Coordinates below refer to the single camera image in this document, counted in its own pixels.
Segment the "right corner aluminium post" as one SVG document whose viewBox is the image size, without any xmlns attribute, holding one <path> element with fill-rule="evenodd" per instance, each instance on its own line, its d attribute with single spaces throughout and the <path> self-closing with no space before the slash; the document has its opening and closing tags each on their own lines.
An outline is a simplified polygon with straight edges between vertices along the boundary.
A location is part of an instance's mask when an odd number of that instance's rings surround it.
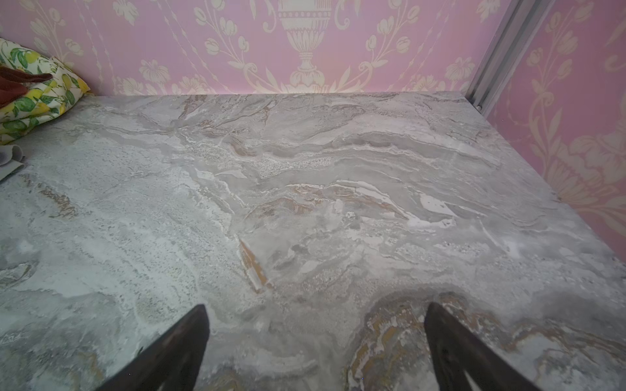
<svg viewBox="0 0 626 391">
<path fill-rule="evenodd" d="M 518 0 L 505 8 L 503 19 L 466 91 L 466 99 L 483 117 L 492 112 L 553 5 L 553 1 Z"/>
</svg>

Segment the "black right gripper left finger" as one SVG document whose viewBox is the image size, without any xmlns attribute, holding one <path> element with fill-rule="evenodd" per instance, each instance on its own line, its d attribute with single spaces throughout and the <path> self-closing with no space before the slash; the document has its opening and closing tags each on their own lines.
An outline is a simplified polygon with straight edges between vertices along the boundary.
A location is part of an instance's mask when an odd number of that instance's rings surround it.
<svg viewBox="0 0 626 391">
<path fill-rule="evenodd" d="M 197 305 L 98 389 L 193 390 L 209 338 L 205 306 Z"/>
</svg>

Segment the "lemon print floral cloth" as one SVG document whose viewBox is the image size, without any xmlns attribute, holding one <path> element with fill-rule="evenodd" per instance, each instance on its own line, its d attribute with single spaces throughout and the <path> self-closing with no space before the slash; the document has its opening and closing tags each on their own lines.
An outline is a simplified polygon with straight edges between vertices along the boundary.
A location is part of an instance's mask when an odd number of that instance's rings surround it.
<svg viewBox="0 0 626 391">
<path fill-rule="evenodd" d="M 1 144 L 26 136 L 36 126 L 57 119 L 91 90 L 57 58 L 47 58 L 17 43 L 1 40 L 1 70 L 20 72 L 36 81 L 20 85 L 25 93 L 1 106 Z"/>
</svg>

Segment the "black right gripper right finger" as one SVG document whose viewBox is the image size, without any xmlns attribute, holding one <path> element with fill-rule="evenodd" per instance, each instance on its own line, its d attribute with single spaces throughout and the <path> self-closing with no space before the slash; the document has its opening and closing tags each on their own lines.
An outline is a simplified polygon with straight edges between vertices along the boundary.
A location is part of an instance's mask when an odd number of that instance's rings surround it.
<svg viewBox="0 0 626 391">
<path fill-rule="evenodd" d="M 537 390 L 439 303 L 427 308 L 424 329 L 441 390 Z"/>
</svg>

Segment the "dark red cloth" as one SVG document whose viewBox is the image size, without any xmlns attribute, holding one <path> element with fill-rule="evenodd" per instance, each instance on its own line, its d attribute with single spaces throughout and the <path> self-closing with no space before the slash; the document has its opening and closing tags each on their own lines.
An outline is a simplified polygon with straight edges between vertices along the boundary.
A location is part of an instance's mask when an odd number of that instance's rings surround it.
<svg viewBox="0 0 626 391">
<path fill-rule="evenodd" d="M 1 67 L 1 107 L 28 93 L 27 84 L 52 80 L 50 73 L 29 74 L 21 70 Z"/>
</svg>

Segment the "light grey ribbed cloth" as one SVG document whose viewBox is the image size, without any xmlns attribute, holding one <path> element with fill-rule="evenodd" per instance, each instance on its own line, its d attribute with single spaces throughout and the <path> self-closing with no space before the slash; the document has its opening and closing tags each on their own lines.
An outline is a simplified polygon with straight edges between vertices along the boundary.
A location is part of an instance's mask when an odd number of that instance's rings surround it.
<svg viewBox="0 0 626 391">
<path fill-rule="evenodd" d="M 24 153 L 17 145 L 2 145 L 0 150 L 0 180 L 24 166 Z"/>
</svg>

